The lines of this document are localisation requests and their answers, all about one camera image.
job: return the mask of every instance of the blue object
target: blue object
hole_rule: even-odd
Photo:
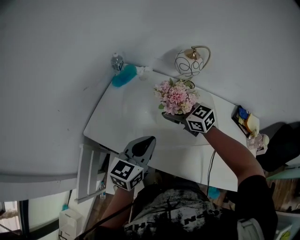
[[[124,84],[128,83],[135,76],[136,76],[135,65],[131,65],[131,64],[126,65],[118,75],[112,78],[112,85],[117,88],[121,87]]]
[[[247,112],[246,109],[239,107],[239,116],[240,116],[240,118],[246,120],[249,116],[249,113]]]
[[[217,199],[220,196],[220,190],[215,187],[209,187],[208,197],[211,199]]]
[[[64,204],[64,205],[62,205],[62,210],[64,211],[64,210],[67,210],[69,207],[68,207],[68,205],[67,204]]]

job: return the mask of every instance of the blue cloth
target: blue cloth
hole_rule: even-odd
[[[217,199],[219,196],[220,196],[219,189],[215,187],[210,187],[208,189],[208,197],[210,197],[211,199]]]
[[[112,85],[119,88],[136,76],[135,65],[126,65],[122,71],[112,78]]]
[[[62,211],[67,210],[69,207],[67,204],[62,205]]]

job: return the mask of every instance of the white lamp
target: white lamp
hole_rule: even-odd
[[[196,48],[205,48],[208,51],[209,55],[205,64]],[[196,76],[209,62],[210,56],[210,49],[206,46],[192,46],[191,49],[181,50],[175,59],[176,70],[185,77]]]

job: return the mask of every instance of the black sleeve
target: black sleeve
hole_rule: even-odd
[[[240,183],[235,212],[238,219],[254,218],[262,228],[264,238],[274,239],[278,217],[265,177],[251,176]]]

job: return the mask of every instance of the pink flower bouquet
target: pink flower bouquet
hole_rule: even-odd
[[[172,79],[155,85],[154,94],[161,101],[159,109],[172,115],[189,113],[199,97],[183,80],[173,83]]]

